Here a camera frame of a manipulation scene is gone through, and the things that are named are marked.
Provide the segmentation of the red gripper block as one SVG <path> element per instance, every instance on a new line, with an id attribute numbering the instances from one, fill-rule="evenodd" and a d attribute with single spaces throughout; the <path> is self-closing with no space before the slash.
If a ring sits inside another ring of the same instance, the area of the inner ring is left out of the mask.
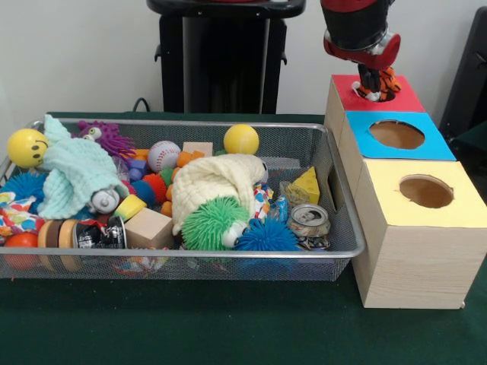
<path id="1" fill-rule="evenodd" d="M 372 92 L 381 91 L 378 70 L 387 69 L 395 62 L 400 43 L 400 35 L 390 30 L 387 30 L 377 43 L 360 50 L 340 49 L 332 42 L 328 31 L 325 32 L 323 39 L 324 49 L 329 55 L 358 63 L 361 86 L 371 89 Z"/>

